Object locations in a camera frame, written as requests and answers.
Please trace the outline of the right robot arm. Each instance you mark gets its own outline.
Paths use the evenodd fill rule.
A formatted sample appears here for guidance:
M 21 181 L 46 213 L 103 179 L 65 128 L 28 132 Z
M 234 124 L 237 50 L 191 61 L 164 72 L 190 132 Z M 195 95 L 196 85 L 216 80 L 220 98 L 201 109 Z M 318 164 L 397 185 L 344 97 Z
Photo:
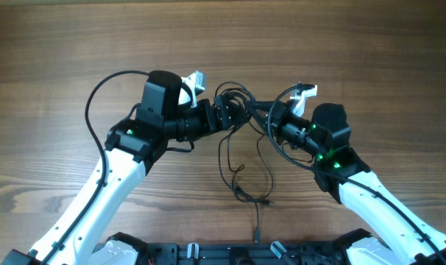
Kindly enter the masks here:
M 400 264 L 446 264 L 446 235 L 427 225 L 381 183 L 350 146 L 351 128 L 343 105 L 317 106 L 310 120 L 294 114 L 294 101 L 251 101 L 249 112 L 274 148 L 289 144 L 312 158 L 308 170 L 321 191 L 361 217 Z

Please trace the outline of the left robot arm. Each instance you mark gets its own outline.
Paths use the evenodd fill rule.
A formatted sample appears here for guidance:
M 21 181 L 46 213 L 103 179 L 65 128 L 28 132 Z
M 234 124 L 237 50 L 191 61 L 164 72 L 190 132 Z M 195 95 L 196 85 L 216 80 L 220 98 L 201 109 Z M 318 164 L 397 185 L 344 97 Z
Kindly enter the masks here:
M 170 140 L 192 144 L 242 120 L 243 108 L 232 99 L 197 99 L 206 84 L 199 71 L 189 77 L 151 71 L 146 78 L 141 101 L 97 145 L 96 168 L 64 214 L 29 252 L 11 250 L 3 264 L 87 264 L 119 206 L 172 150 Z

